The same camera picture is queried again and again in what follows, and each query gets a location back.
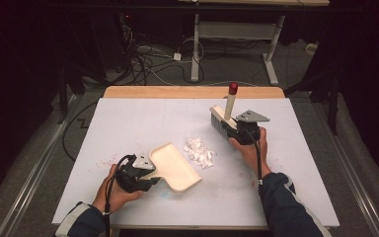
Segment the metal bar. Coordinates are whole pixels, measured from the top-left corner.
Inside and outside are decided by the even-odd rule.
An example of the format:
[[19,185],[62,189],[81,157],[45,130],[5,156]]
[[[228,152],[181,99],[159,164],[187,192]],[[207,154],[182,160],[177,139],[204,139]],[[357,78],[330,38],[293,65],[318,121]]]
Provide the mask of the metal bar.
[[371,229],[371,232],[374,236],[378,237],[379,215],[377,213],[377,210],[375,209],[374,203],[371,197],[369,196],[368,192],[363,187],[361,181],[359,180],[359,177],[356,174],[353,164],[350,162],[340,140],[332,134],[331,129],[326,125],[326,113],[322,108],[322,105],[315,104],[315,111],[339,154],[338,160],[340,162],[341,169],[345,175],[347,182],[349,183],[352,193],[355,195],[356,202],[361,208],[362,214],[364,215],[364,218],[366,219],[368,226]]
[[58,124],[62,124],[67,115],[67,90],[66,90],[66,71],[64,65],[60,66],[59,73],[59,98],[60,98],[60,119]]
[[338,135],[337,132],[337,112],[338,112],[338,93],[340,91],[340,79],[339,74],[335,74],[332,79],[332,90],[329,102],[329,114],[328,125],[331,128],[334,135]]
[[69,102],[69,105],[71,105],[72,107],[72,109],[70,110],[71,113],[69,113],[67,118],[63,121],[63,123],[58,126],[57,131],[55,132],[51,140],[48,142],[47,146],[41,154],[41,157],[33,166],[30,175],[27,177],[27,180],[21,188],[17,198],[15,199],[14,204],[12,205],[7,216],[1,224],[0,236],[7,237],[13,236],[15,234],[15,231],[17,230],[17,227],[20,224],[20,221],[23,218],[24,213],[27,210],[30,201],[33,199],[33,196],[38,188],[39,182],[41,181],[41,178],[44,175],[49,162],[51,161],[54,147],[57,144],[60,135],[63,133],[64,129],[66,129],[66,126],[69,123],[71,117],[73,117],[72,114],[75,111],[74,109],[78,106],[79,101],[80,100],[77,99],[76,95],[72,96]]
[[199,67],[199,14],[195,14],[195,20],[193,24],[193,52],[192,52],[192,65],[190,71],[190,81],[198,81],[198,67]]
[[270,48],[266,55],[265,63],[269,63],[272,60],[273,53],[275,52],[276,44],[278,43],[279,34],[282,30],[282,24],[284,23],[285,16],[279,16],[278,22],[273,32],[272,40],[270,42]]

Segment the sleeve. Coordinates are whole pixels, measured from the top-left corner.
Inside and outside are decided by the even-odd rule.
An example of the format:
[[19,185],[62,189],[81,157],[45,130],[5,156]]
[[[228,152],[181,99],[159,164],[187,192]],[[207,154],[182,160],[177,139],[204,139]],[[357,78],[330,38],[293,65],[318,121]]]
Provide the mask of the sleeve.
[[297,197],[290,178],[270,173],[259,190],[266,222],[273,236],[331,236],[319,219]]
[[53,236],[96,237],[106,230],[103,215],[94,206],[78,202]]

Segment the paper scrap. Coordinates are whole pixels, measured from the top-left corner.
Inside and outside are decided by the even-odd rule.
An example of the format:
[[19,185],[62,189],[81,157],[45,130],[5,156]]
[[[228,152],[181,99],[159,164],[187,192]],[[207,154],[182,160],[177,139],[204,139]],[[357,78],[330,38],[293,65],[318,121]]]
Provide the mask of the paper scrap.
[[194,165],[201,166],[203,169],[213,165],[212,157],[216,155],[214,151],[207,149],[199,137],[187,139],[184,151],[189,155]]

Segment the red cap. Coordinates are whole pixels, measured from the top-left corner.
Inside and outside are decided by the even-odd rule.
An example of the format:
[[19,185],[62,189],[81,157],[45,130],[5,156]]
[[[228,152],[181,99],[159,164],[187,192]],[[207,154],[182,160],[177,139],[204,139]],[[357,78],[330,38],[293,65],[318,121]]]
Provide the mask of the red cap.
[[238,92],[238,84],[236,82],[232,82],[229,85],[229,94],[234,96]]

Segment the white table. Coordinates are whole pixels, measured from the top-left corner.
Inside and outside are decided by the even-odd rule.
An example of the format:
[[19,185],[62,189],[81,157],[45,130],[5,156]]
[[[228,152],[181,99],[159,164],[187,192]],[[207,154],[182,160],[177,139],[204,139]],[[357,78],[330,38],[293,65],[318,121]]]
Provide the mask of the white table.
[[[217,152],[213,167],[194,166],[202,181],[183,193],[160,182],[112,215],[118,228],[266,229],[256,179],[239,153],[210,124],[209,107],[224,99],[100,99],[52,223],[78,202],[92,202],[111,164],[127,154],[146,155],[172,142],[182,155],[189,137]],[[300,199],[324,226],[337,216],[288,99],[238,99],[233,116],[247,109],[268,118],[268,163],[289,175]]]

